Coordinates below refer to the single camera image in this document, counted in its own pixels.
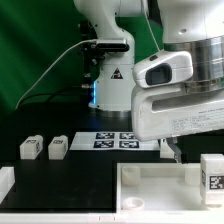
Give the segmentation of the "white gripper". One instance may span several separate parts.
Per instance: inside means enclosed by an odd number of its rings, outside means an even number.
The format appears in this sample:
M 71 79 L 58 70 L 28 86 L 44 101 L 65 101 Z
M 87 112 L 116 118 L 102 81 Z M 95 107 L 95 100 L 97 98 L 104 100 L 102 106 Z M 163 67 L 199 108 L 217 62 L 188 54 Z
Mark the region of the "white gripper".
M 132 91 L 132 128 L 140 141 L 167 138 L 177 163 L 182 152 L 172 137 L 224 129 L 224 90 L 186 94 L 181 84 Z

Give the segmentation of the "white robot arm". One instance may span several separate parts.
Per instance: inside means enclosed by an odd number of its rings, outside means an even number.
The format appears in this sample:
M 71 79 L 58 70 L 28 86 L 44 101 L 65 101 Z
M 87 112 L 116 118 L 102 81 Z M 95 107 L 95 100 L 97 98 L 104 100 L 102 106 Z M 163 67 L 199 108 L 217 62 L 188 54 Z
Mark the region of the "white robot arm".
M 224 0 L 73 0 L 102 52 L 91 108 L 129 116 L 140 141 L 224 129 Z M 119 17 L 144 15 L 163 27 L 155 54 L 136 62 Z

